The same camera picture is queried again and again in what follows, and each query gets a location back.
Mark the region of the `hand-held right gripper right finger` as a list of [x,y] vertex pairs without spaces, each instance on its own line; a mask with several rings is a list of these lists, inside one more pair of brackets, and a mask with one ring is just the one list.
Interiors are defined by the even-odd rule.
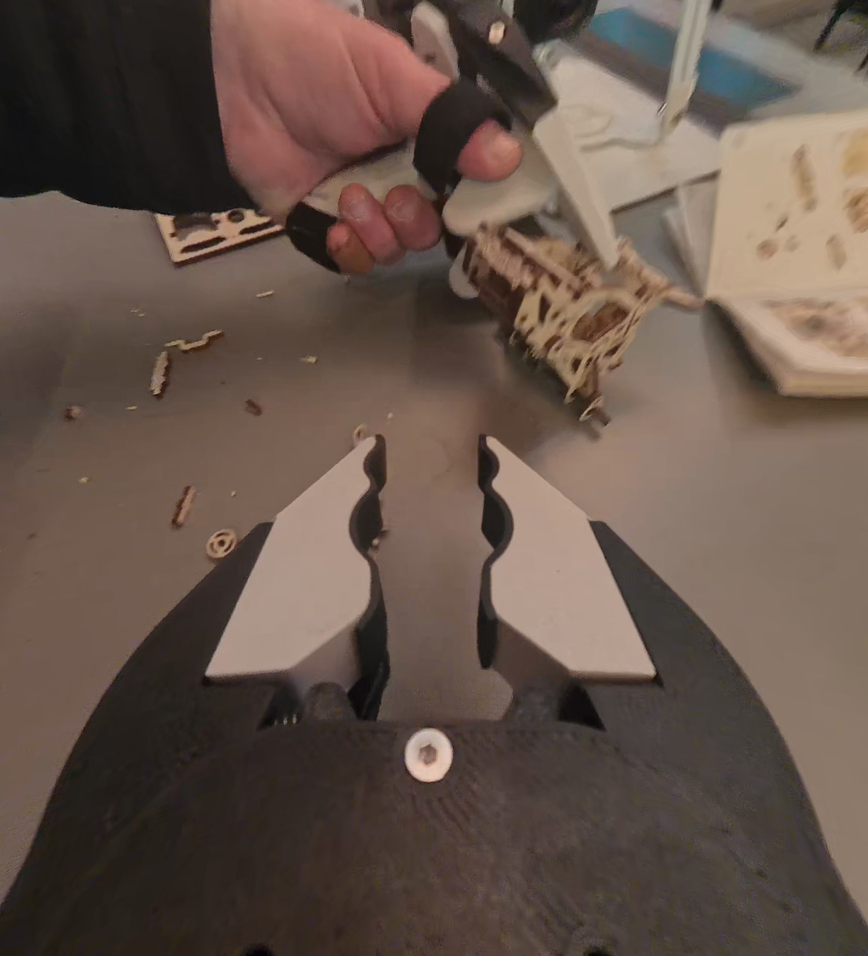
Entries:
[[477,611],[481,667],[508,684],[657,677],[592,521],[499,440],[478,441],[490,546]]

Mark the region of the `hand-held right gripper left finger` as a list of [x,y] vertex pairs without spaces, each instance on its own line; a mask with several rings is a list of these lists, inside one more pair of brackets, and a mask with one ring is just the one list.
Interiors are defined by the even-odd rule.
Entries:
[[302,699],[341,687],[378,716],[391,674],[372,546],[384,530],[382,435],[360,440],[277,513],[205,670],[212,684],[276,682]]

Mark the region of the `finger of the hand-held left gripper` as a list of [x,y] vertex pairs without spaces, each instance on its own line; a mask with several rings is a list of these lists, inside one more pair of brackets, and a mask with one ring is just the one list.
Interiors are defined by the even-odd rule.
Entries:
[[581,150],[564,116],[541,116],[533,144],[556,186],[559,218],[580,245],[608,269],[619,262],[619,241],[609,207],[587,174]]

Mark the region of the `wooden model car chassis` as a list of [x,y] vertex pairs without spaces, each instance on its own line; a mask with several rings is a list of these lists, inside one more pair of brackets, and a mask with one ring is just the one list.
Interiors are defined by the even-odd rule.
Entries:
[[465,242],[461,274],[497,319],[499,332],[557,377],[579,420],[610,421],[602,394],[645,317],[659,307],[696,311],[703,299],[647,262],[626,236],[608,266],[578,242],[480,226]]

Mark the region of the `wooden cutout parts sheet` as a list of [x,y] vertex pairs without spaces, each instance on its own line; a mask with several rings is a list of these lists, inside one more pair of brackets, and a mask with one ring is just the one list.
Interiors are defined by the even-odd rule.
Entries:
[[284,234],[284,227],[254,209],[153,216],[172,263],[185,266]]

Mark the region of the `person's left hand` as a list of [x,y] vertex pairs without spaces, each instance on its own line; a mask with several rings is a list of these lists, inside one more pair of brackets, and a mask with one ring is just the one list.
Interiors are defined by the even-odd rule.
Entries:
[[[322,181],[375,150],[415,138],[448,79],[406,41],[327,2],[212,2],[211,40],[225,154],[255,206],[284,221]],[[497,182],[522,159],[493,119],[469,137],[463,177]],[[440,241],[440,214],[413,185],[383,202],[347,185],[326,237],[342,273],[391,266]]]

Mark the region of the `white instruction booklet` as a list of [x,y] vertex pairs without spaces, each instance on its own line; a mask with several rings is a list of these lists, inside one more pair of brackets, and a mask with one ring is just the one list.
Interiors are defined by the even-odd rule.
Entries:
[[664,222],[776,390],[868,399],[868,108],[729,126]]

